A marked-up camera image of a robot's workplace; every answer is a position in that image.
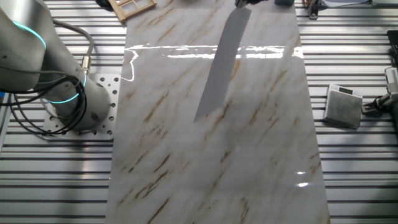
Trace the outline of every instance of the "black clamp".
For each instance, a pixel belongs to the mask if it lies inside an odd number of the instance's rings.
[[[308,14],[310,19],[318,19],[319,9],[321,7],[322,0],[311,0],[311,4],[308,7]]]

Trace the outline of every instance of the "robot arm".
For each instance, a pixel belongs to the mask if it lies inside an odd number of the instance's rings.
[[[100,124],[110,109],[108,92],[92,81],[57,35],[43,0],[0,0],[0,89],[6,92],[42,90],[69,76],[83,84],[86,112],[74,127],[88,130]],[[38,73],[18,72],[38,71]],[[41,71],[57,71],[39,74]],[[80,106],[76,84],[53,86],[43,96],[68,124]]]

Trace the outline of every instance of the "gray cable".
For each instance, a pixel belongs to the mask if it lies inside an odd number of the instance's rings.
[[[88,50],[87,50],[87,53],[86,53],[85,56],[91,56],[91,54],[93,53],[93,49],[94,49],[94,40],[91,37],[91,35],[89,33],[87,33],[87,31],[85,31],[85,30],[83,30],[83,29],[81,29],[81,28],[79,28],[77,26],[73,26],[73,25],[67,24],[66,22],[58,21],[56,19],[52,19],[52,21],[53,21],[53,23],[55,25],[62,26],[64,28],[66,28],[66,29],[70,29],[72,31],[75,31],[75,32],[78,32],[79,34],[84,35],[88,39],[88,41],[90,42],[90,45],[88,47]]]

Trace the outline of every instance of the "aluminum rail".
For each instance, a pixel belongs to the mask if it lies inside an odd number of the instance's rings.
[[[121,73],[126,27],[94,0],[46,1],[52,15],[93,35],[91,72]],[[363,117],[357,131],[322,123],[329,84],[354,88],[364,102],[386,93],[390,66],[386,32],[398,8],[356,5],[320,12],[310,21],[301,0],[297,19],[320,146],[331,223],[398,223],[398,140],[391,116]],[[57,32],[79,61],[84,37]],[[40,102],[24,105],[43,124]],[[0,223],[104,223],[111,142],[47,142],[11,118],[0,154]]]

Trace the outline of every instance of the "white marble surface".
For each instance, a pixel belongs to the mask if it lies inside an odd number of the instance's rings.
[[[107,224],[327,224],[294,8],[253,10],[225,105],[193,123],[233,1],[128,21]]]

